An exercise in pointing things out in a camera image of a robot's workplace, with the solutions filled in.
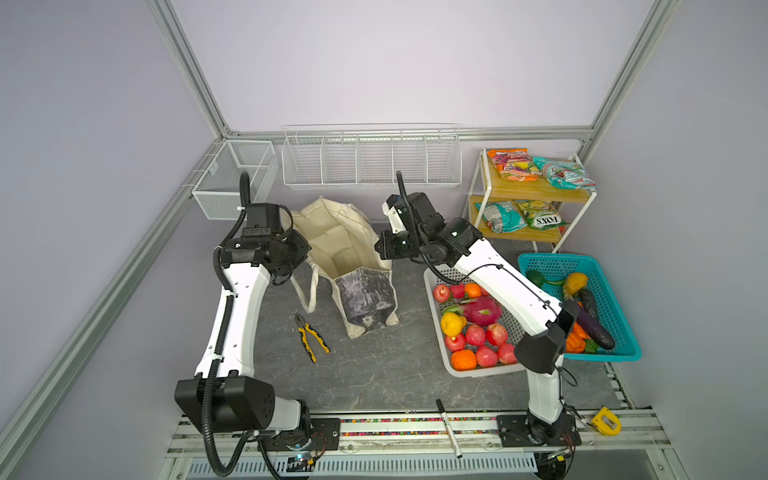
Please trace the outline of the cream canvas grocery bag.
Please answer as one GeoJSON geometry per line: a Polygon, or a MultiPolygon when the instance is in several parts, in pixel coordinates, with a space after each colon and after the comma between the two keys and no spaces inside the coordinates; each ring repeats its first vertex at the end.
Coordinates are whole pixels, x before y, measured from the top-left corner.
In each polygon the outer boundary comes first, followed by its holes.
{"type": "Polygon", "coordinates": [[[294,228],[310,245],[309,291],[291,280],[304,311],[315,311],[324,278],[349,338],[399,324],[392,262],[375,251],[378,235],[366,215],[352,204],[323,197],[292,215],[294,228]]]}

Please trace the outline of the yellow pear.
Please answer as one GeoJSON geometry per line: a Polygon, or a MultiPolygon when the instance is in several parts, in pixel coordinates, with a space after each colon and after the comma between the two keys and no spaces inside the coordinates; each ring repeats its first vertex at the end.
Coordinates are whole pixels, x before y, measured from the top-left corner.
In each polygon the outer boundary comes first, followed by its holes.
{"type": "Polygon", "coordinates": [[[440,319],[440,329],[445,336],[455,339],[463,332],[466,323],[465,317],[455,312],[446,311],[440,319]]]}

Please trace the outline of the pink dragon fruit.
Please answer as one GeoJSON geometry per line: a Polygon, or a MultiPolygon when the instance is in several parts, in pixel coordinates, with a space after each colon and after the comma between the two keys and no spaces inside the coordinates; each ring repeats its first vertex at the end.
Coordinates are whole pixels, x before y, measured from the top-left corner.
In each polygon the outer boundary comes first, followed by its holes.
{"type": "Polygon", "coordinates": [[[444,308],[443,312],[455,313],[481,327],[496,323],[502,316],[501,306],[492,297],[487,296],[461,301],[444,308]]]}

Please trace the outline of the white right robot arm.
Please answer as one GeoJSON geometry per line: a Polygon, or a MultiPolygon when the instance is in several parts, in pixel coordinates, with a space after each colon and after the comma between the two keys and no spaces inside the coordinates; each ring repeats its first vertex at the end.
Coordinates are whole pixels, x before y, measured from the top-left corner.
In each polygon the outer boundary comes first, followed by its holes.
{"type": "Polygon", "coordinates": [[[401,190],[388,197],[382,211],[390,225],[375,244],[382,259],[420,259],[438,277],[442,273],[437,267],[447,265],[484,288],[522,327],[515,355],[528,380],[524,435],[535,445],[580,445],[560,375],[578,304],[561,302],[537,287],[472,223],[462,217],[444,219],[422,192],[401,190]]]}

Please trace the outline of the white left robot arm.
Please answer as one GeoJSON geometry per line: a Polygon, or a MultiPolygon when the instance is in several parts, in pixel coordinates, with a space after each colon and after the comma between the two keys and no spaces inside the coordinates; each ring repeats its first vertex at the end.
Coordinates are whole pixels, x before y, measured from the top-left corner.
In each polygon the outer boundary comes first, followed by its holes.
{"type": "Polygon", "coordinates": [[[214,248],[212,264],[221,286],[212,331],[190,379],[177,382],[174,400],[202,436],[213,473],[231,475],[248,443],[287,432],[311,435],[311,417],[302,400],[284,399],[257,379],[254,361],[258,318],[271,286],[291,280],[310,245],[284,205],[255,203],[251,179],[238,182],[238,217],[214,248]]]}

